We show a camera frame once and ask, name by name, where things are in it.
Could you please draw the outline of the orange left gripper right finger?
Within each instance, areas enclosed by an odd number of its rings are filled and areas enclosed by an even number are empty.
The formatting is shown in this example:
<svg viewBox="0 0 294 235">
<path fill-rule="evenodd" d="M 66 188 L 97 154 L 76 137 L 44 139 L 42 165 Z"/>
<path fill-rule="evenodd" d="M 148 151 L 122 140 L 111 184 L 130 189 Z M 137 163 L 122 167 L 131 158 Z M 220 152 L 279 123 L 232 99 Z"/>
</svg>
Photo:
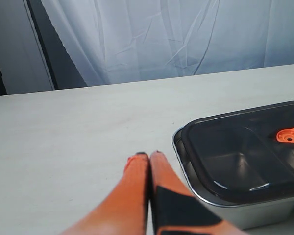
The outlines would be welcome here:
<svg viewBox="0 0 294 235">
<path fill-rule="evenodd" d="M 151 212 L 156 235 L 245 235 L 202 205 L 182 183 L 166 156 L 150 156 Z"/>
</svg>

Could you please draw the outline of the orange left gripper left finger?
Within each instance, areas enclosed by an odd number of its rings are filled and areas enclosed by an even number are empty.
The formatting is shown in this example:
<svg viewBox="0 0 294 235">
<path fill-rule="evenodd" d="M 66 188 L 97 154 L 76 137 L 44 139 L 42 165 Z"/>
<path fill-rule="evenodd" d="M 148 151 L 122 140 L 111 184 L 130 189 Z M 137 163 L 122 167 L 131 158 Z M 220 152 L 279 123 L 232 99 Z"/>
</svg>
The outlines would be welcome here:
<svg viewBox="0 0 294 235">
<path fill-rule="evenodd" d="M 144 235 L 148 213 L 149 158 L 128 158 L 123 176 L 105 199 L 63 235 Z"/>
</svg>

